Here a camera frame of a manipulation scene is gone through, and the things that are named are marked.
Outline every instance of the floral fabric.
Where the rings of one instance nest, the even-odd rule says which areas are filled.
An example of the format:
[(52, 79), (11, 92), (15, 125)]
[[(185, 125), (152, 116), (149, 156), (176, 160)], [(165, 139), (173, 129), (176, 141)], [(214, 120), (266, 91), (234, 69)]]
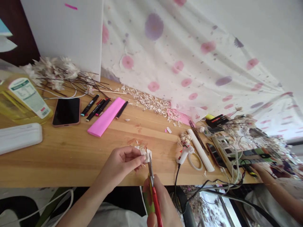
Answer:
[(292, 92), (202, 8), (198, 0), (105, 0), (103, 76), (215, 116), (243, 107), (268, 135), (303, 137)]

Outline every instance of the red scissors handle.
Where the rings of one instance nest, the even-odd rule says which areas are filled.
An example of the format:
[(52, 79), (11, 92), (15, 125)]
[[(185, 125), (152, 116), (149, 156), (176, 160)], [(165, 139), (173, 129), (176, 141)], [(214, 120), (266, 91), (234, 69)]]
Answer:
[(157, 197), (155, 187), (152, 188), (152, 199), (154, 200), (154, 206), (155, 206), (155, 212), (156, 212), (157, 221), (158, 221), (158, 227), (163, 227), (161, 211), (160, 211), (160, 206), (159, 206), (158, 197)]

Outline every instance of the smartphone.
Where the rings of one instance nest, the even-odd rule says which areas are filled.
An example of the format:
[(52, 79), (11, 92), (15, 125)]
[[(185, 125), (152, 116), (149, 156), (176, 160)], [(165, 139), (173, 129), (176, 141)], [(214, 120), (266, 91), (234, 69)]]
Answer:
[(79, 98), (58, 99), (53, 126), (62, 127), (80, 123), (81, 101)]
[(226, 168), (226, 165), (222, 160), (220, 154), (218, 153), (217, 149), (215, 148), (215, 146), (210, 143), (206, 143), (206, 145), (208, 149), (211, 151), (212, 157), (214, 158), (216, 164), (220, 167)]

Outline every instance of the plastic bottle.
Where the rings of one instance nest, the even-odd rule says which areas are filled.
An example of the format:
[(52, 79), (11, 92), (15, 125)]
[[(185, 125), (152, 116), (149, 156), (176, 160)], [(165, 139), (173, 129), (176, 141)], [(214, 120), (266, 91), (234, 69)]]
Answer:
[(25, 72), (3, 60), (0, 60), (0, 114), (20, 125), (44, 124), (53, 116)]

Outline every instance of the pink paper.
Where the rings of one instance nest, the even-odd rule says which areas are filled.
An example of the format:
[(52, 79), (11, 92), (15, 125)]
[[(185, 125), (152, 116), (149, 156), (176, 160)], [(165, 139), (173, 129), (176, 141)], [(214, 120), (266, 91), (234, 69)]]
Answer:
[(71, 5), (67, 4), (67, 3), (65, 3), (64, 5), (65, 5), (66, 7), (71, 8), (71, 9), (78, 10), (77, 7), (71, 6)]
[(182, 122), (183, 124), (186, 124), (186, 125), (190, 125), (190, 124), (189, 124), (189, 121), (192, 120), (191, 117), (187, 116), (187, 115), (184, 114), (184, 113), (180, 113), (180, 112), (177, 111), (176, 109), (170, 109), (170, 110), (172, 110), (172, 111), (174, 111), (175, 113), (177, 113), (177, 114), (180, 115), (180, 117), (177, 119), (177, 121), (180, 121), (180, 122)]
[(89, 134), (101, 137), (112, 120), (123, 106), (125, 101), (118, 97), (107, 110), (99, 117), (99, 119), (87, 130)]

